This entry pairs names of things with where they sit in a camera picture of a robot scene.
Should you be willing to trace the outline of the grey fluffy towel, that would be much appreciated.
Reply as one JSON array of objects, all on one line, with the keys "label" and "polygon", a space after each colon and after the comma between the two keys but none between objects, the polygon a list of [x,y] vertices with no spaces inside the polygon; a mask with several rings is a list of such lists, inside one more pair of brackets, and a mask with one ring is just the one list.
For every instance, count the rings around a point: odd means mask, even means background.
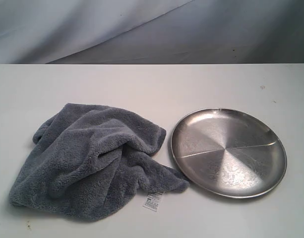
[{"label": "grey fluffy towel", "polygon": [[66,104],[35,132],[9,202],[97,221],[119,211],[139,190],[183,192],[188,179],[153,160],[165,137],[163,128],[134,112]]}]

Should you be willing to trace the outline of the round steel plate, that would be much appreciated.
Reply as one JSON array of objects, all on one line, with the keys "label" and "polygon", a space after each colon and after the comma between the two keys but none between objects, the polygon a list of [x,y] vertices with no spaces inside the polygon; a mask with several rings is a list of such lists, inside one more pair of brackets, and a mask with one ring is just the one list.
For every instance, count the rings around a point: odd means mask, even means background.
[{"label": "round steel plate", "polygon": [[186,115],[172,130],[170,149],[191,182],[223,197],[265,195],[287,170],[286,151],[276,133],[232,109],[207,108]]}]

